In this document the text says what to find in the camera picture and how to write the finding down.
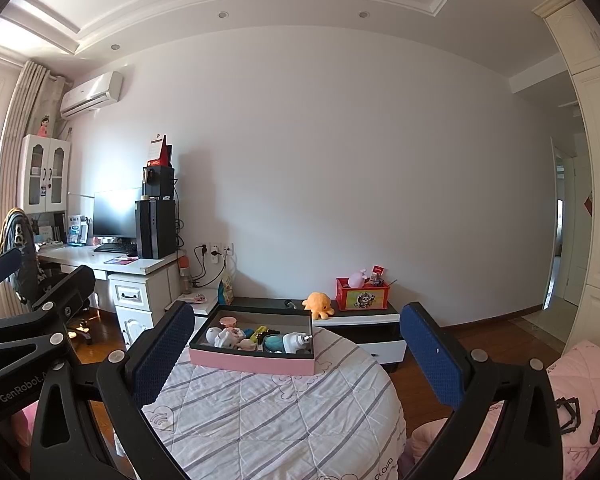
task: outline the pink box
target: pink box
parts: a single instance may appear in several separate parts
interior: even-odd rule
[[[225,316],[235,317],[236,325],[243,330],[247,328],[256,330],[264,325],[278,330],[281,334],[289,332],[313,334],[314,332],[311,312],[308,310],[221,305],[189,343],[189,357],[193,364],[256,374],[301,376],[314,374],[313,340],[306,352],[296,354],[245,351],[209,345],[206,341],[206,331],[214,326],[222,328],[219,320]]]

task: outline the air conditioner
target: air conditioner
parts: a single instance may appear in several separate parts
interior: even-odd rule
[[[83,112],[117,103],[122,86],[120,72],[107,72],[69,90],[62,98],[60,116],[73,118]]]

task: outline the computer monitor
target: computer monitor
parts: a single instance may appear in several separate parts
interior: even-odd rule
[[[93,235],[136,238],[136,200],[141,187],[97,191],[93,203]]]

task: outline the orange octopus plush toy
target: orange octopus plush toy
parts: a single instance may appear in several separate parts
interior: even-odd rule
[[[312,292],[309,297],[302,302],[305,310],[311,311],[311,319],[328,319],[333,316],[335,311],[331,308],[330,298],[323,292]]]

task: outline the keyboard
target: keyboard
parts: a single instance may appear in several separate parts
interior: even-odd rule
[[[136,244],[109,243],[99,245],[94,249],[94,251],[100,253],[138,254],[138,246]]]

